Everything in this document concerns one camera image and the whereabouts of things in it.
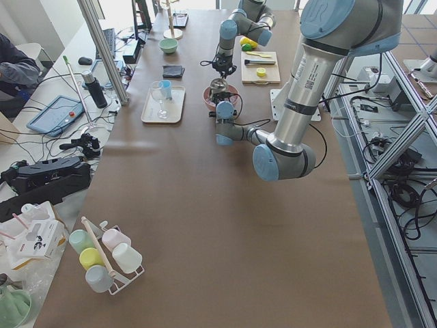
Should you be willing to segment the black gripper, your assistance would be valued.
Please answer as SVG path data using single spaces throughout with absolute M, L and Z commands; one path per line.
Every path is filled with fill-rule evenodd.
M 232 93 L 230 92 L 219 92 L 215 94 L 209 94 L 207 96 L 207 108 L 216 109 L 216 106 L 222 101 L 230 101 Z
M 233 56 L 226 56 L 224 54 L 217 53 L 212 60 L 212 67 L 215 69 L 221 77 L 228 77 L 235 73 L 237 66 L 232 62 Z

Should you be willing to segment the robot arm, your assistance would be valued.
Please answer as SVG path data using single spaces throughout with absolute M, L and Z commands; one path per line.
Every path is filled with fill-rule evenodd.
M 235 39 L 245 36 L 256 43 L 266 46 L 272 37 L 272 28 L 276 20 L 266 1 L 242 0 L 238 7 L 224 20 L 219 29 L 219 42 L 212 67 L 221 78 L 236 71 L 233 64 Z
M 271 133 L 238 126 L 228 101 L 216 106 L 216 142 L 254 145 L 253 166 L 266 181 L 301 178 L 315 167 L 313 150 L 302 142 L 335 65 L 394 49 L 400 38 L 401 1 L 310 1 L 300 17 L 300 43 L 290 80 L 283 86 L 283 112 Z

